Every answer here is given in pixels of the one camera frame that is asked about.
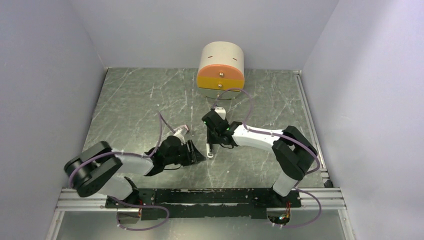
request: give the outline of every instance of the gray wall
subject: gray wall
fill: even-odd
[[[197,68],[213,41],[245,66],[301,69],[338,0],[71,0],[108,67]]]
[[[0,1],[1,239],[46,237],[104,74],[68,1]]]
[[[303,69],[357,239],[424,239],[424,4],[341,0]]]

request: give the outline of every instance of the scratched metal surface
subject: scratched metal surface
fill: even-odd
[[[176,128],[190,127],[187,139],[206,155],[206,127],[201,118],[213,100],[196,90],[195,68],[109,68],[95,108],[84,149],[107,141],[125,152],[143,153],[154,147],[159,137],[157,111]],[[293,125],[308,140],[305,106],[292,71],[245,71],[245,86],[254,99],[248,125],[264,129],[284,129]],[[218,104],[227,110],[229,122],[242,121],[249,99],[239,95]],[[163,138],[171,132],[164,127]],[[146,177],[127,174],[139,188],[263,188],[271,187],[281,168],[273,154],[252,147],[215,147],[212,159],[179,170]],[[318,172],[307,175],[301,188],[322,188]]]

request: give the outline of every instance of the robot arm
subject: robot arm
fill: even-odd
[[[77,171],[72,181],[73,188],[83,198],[99,193],[137,204],[138,189],[124,174],[154,176],[161,173],[167,165],[189,166],[206,160],[191,140],[185,142],[184,135],[188,130],[187,126],[179,127],[160,144],[150,158],[140,158],[138,154],[121,154],[107,142],[101,141],[70,160],[64,166],[64,171],[70,176],[87,160],[107,155]]]
[[[222,107],[217,107],[202,118],[207,126],[208,157],[213,156],[212,144],[225,144],[233,147],[249,146],[273,153],[282,171],[272,189],[279,195],[286,196],[297,182],[304,178],[314,162],[314,157],[302,147],[279,136],[249,131],[241,122],[228,123],[225,115],[225,110]],[[266,130],[250,126],[248,126],[248,129],[291,137],[317,154],[317,150],[294,126],[288,126],[284,130]]]

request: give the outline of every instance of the white cylinder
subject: white cylinder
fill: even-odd
[[[211,42],[203,48],[197,73],[197,87],[207,97],[216,98],[229,88],[245,85],[244,54],[234,43]],[[240,91],[230,90],[222,99],[230,99]]]

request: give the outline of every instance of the black mounting plate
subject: black mounting plate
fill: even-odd
[[[267,208],[285,208],[287,202],[291,208],[302,206],[299,192],[296,190],[281,197],[271,188],[139,188],[143,204],[163,206],[169,209],[170,218],[204,217],[251,217],[266,219]],[[128,208],[107,198],[108,209]],[[145,208],[142,220],[156,220],[166,217],[161,209]]]

